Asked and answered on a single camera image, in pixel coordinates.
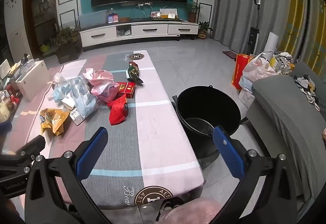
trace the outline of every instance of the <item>tv stand drawer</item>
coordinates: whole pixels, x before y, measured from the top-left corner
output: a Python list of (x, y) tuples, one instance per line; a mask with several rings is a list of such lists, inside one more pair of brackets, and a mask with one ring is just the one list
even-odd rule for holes
[(91, 46), (109, 42), (110, 40), (117, 38), (117, 32), (115, 26), (113, 26), (99, 28), (88, 32), (81, 32), (80, 37), (82, 39), (83, 46)]
[(197, 24), (169, 24), (167, 33), (170, 35), (176, 34), (198, 34), (198, 25)]
[(144, 24), (131, 27), (132, 36), (166, 35), (167, 24)]

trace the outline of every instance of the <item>yellow curtain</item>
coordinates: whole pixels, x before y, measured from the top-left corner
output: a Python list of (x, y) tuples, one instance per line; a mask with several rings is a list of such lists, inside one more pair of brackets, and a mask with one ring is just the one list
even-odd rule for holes
[(290, 9), (287, 17), (286, 29), (278, 50), (289, 52), (296, 56), (301, 43), (304, 29), (305, 0), (290, 0)]
[(310, 30), (302, 60), (324, 81), (326, 80), (326, 4), (324, 0), (310, 0)]

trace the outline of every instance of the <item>pink plastic bag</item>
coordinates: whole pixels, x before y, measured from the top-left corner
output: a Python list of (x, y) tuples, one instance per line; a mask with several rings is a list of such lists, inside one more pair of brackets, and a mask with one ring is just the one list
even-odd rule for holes
[(265, 55), (264, 52), (260, 53), (245, 66), (239, 81), (239, 85), (242, 88), (247, 88), (251, 91), (251, 86), (254, 81), (277, 75), (275, 70), (269, 65), (268, 60), (263, 57)]
[(94, 86), (91, 93), (103, 101), (109, 103), (117, 95), (120, 84), (114, 82), (111, 72), (87, 68), (83, 75)]

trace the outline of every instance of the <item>pink and gray tablecloth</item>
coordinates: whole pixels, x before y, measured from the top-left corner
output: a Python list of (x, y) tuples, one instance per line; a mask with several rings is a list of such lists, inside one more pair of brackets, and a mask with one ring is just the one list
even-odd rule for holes
[[(70, 79), (82, 76), (86, 68), (113, 73), (115, 81), (127, 81), (129, 56), (143, 54), (134, 60), (140, 69), (143, 87), (137, 86), (128, 99), (129, 115), (119, 125), (110, 125), (110, 110), (102, 106), (79, 126), (69, 120), (60, 136), (45, 133), (45, 158), (74, 151), (90, 139), (100, 126), (108, 130), (109, 141), (91, 175), (82, 183), (94, 202), (103, 209), (131, 207), (187, 193), (203, 185), (204, 179), (195, 154), (178, 120), (167, 93), (146, 51), (134, 51), (92, 57), (49, 70)], [(40, 134), (39, 112), (44, 108), (62, 108), (53, 100), (51, 83), (33, 99), (22, 105), (13, 121), (13, 129), (4, 143), (4, 153), (14, 153)], [(60, 178), (59, 188), (66, 202), (70, 198)]]

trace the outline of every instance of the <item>green plant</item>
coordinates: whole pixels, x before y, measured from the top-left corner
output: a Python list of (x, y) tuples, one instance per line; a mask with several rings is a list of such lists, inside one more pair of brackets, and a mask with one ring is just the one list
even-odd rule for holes
[(214, 31), (212, 28), (209, 27), (209, 22), (199, 22), (200, 32), (207, 32), (208, 29)]
[(202, 7), (193, 0), (187, 1), (185, 4), (185, 9), (187, 12), (200, 13), (201, 8)]
[(60, 30), (57, 37), (55, 38), (55, 43), (58, 46), (64, 45), (70, 42), (77, 41), (77, 28), (75, 27), (66, 27)]

